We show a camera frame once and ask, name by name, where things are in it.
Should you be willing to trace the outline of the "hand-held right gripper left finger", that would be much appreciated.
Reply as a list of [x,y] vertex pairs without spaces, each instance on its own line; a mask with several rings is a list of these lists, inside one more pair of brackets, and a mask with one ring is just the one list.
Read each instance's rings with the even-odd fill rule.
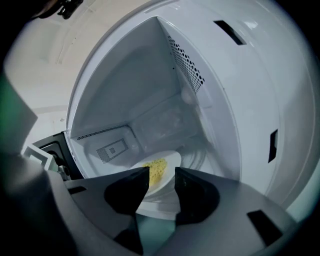
[[139,167],[134,171],[135,173],[109,185],[105,189],[104,199],[118,214],[129,217],[126,228],[113,240],[128,250],[142,255],[144,251],[138,231],[136,211],[149,189],[150,168]]

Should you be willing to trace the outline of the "yellow noodles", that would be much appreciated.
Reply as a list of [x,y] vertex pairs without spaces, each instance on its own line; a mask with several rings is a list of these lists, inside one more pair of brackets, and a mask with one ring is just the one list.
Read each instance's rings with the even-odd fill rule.
[[167,161],[164,158],[158,158],[144,163],[142,167],[149,167],[149,186],[151,187],[162,179],[167,167]]

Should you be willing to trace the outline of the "white microwave oven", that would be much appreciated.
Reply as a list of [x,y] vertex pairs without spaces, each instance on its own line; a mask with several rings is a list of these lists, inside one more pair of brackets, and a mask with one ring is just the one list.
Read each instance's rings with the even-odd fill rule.
[[299,222],[319,190],[320,67],[273,0],[83,0],[26,26],[22,153],[110,177],[193,140],[201,172]]

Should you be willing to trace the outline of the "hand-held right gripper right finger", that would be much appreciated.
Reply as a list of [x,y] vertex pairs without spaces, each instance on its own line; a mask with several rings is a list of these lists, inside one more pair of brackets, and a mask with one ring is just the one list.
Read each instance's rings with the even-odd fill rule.
[[214,175],[194,169],[176,167],[174,189],[179,199],[177,226],[197,224],[207,219],[220,203]]

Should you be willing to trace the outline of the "white plate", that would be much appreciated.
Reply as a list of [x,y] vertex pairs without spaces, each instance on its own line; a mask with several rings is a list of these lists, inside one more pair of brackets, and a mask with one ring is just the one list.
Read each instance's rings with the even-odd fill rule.
[[151,162],[160,158],[164,158],[166,160],[167,167],[165,168],[162,179],[157,184],[149,186],[145,196],[153,195],[154,193],[158,192],[170,181],[172,177],[175,176],[175,168],[180,167],[181,156],[174,150],[161,151],[140,160],[131,167],[131,169],[140,168],[144,163]]

